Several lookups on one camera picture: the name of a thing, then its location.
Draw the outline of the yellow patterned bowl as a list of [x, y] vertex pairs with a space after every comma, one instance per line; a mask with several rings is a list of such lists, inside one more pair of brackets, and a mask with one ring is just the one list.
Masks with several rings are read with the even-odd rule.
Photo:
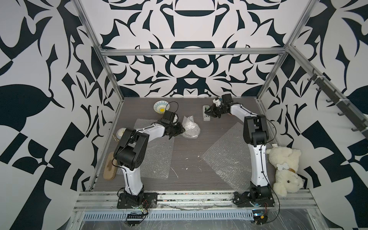
[[170, 108], [169, 102], [165, 100], [159, 100], [153, 105], [153, 109], [158, 114], [164, 114], [167, 109]]

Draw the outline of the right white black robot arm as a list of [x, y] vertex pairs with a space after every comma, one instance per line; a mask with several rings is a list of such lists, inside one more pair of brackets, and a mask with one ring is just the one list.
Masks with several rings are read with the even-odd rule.
[[221, 118], [223, 114], [231, 114], [243, 122], [243, 139], [248, 145], [252, 176], [249, 197], [252, 200], [270, 198], [271, 186], [266, 170], [266, 144], [269, 138], [267, 119], [264, 115], [258, 115], [246, 109], [241, 103], [235, 103], [226, 96], [215, 98], [213, 104], [204, 109], [204, 114]]

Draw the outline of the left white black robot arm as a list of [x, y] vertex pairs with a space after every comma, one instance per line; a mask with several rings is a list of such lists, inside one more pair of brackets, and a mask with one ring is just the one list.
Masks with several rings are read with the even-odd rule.
[[114, 159], [117, 161], [115, 167], [122, 169], [124, 174], [125, 194], [133, 198], [142, 197], [144, 185], [141, 181], [140, 166], [145, 158], [148, 143], [164, 136], [176, 137], [184, 132], [185, 128], [181, 122], [154, 122], [145, 128], [126, 128], [123, 131], [114, 151]]

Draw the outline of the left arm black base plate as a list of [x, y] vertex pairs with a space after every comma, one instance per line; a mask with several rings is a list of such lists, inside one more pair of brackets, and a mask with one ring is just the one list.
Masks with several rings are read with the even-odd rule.
[[131, 195], [123, 192], [119, 195], [117, 209], [130, 209], [143, 207], [148, 209], [157, 204], [158, 193], [140, 192], [138, 195]]

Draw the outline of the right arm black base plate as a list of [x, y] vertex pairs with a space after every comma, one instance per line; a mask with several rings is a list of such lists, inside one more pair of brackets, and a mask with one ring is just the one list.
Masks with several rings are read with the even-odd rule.
[[238, 208], [265, 208], [273, 207], [275, 200], [269, 192], [259, 193], [256, 191], [248, 191], [243, 193], [234, 192], [232, 200]]

